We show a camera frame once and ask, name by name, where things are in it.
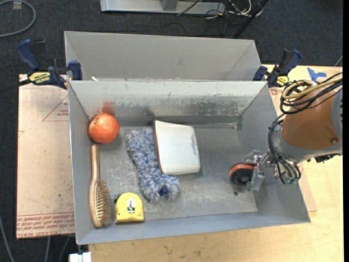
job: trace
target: blue tape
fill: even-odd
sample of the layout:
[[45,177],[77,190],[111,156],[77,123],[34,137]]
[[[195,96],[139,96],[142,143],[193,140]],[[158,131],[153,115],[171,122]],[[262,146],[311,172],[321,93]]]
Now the blue tape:
[[309,67],[308,67],[308,73],[312,81],[316,81],[317,78],[327,77],[326,73],[323,73],[323,72],[316,73],[314,70],[310,69]]

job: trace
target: gray metal tray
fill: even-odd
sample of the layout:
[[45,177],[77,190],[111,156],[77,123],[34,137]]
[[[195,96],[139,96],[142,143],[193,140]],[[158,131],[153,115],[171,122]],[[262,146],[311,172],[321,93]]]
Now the gray metal tray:
[[[203,80],[70,81],[69,119],[76,242],[111,242],[308,222],[297,184],[285,186],[266,171],[259,192],[232,185],[228,170],[252,150],[266,151],[275,110],[263,82]],[[112,200],[120,193],[142,197],[145,222],[96,229],[88,207],[91,182],[90,119],[113,105],[121,131],[100,145],[101,178]],[[154,119],[195,127],[201,170],[179,176],[174,200],[149,203],[141,194],[136,169],[125,150],[125,134]]]

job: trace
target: hairbrush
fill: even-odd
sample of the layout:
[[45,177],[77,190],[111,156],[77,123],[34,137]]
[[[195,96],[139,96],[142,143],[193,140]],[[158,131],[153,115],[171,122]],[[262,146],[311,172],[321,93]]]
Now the hairbrush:
[[92,180],[89,187],[89,210],[93,225],[100,228],[110,222],[111,198],[107,184],[100,179],[100,158],[97,145],[91,146]]

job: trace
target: blue fuzzy cloth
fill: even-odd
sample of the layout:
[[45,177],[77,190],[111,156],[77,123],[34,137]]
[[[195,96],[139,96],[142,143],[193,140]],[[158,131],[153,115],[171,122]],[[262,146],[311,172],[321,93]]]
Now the blue fuzzy cloth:
[[142,193],[151,203],[161,196],[174,199],[179,190],[178,178],[159,169],[152,127],[132,130],[126,134],[126,150],[137,167]]

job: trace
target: orange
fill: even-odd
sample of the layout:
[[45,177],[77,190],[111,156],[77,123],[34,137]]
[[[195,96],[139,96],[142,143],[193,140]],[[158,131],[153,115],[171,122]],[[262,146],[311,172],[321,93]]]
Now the orange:
[[119,123],[112,115],[102,113],[96,115],[88,126],[88,135],[92,141],[98,144],[108,144],[119,133]]

